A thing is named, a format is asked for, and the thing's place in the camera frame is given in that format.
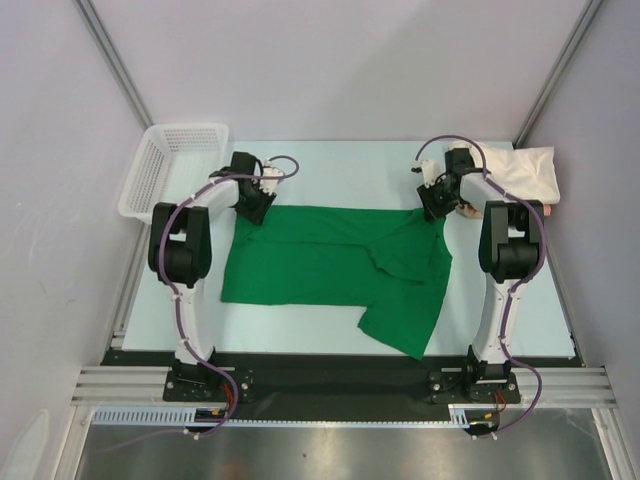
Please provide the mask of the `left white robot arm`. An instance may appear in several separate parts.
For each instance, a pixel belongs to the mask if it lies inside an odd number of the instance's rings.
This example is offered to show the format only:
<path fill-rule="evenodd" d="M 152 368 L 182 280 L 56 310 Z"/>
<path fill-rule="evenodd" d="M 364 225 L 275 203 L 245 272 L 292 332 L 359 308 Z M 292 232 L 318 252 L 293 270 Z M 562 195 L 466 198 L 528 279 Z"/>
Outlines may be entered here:
<path fill-rule="evenodd" d="M 179 203 L 159 202 L 152 211 L 148 265 L 168 290 L 178 344 L 163 399 L 207 402 L 219 392 L 233 399 L 232 378 L 213 365 L 215 345 L 205 325 L 204 286 L 213 265 L 211 223 L 233 210 L 261 225 L 287 174 L 247 152 L 212 174 L 204 186 Z"/>

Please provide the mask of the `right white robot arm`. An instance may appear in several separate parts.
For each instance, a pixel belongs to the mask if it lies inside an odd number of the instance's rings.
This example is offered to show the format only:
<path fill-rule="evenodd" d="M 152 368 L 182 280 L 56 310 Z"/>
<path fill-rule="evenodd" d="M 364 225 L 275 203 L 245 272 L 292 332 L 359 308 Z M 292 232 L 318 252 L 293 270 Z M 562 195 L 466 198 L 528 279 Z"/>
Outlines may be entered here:
<path fill-rule="evenodd" d="M 513 359 L 510 343 L 521 294 L 544 264 L 543 206 L 509 193 L 475 164 L 468 148 L 446 152 L 444 168 L 418 160 L 412 170 L 423 177 L 417 192 L 426 221 L 440 220 L 458 205 L 482 213 L 478 259 L 486 289 L 480 324 L 460 370 L 429 374 L 431 401 L 517 403 L 512 368 L 523 365 Z"/>

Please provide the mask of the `green t shirt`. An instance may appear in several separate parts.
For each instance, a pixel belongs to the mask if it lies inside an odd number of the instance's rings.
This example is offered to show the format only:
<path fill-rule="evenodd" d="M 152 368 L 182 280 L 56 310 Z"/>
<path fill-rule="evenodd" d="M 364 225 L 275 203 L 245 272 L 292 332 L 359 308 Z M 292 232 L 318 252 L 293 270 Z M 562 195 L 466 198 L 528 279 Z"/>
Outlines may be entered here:
<path fill-rule="evenodd" d="M 419 360 L 436 328 L 452 255 L 421 209 L 275 206 L 235 224 L 224 303 L 361 307 L 359 329 Z"/>

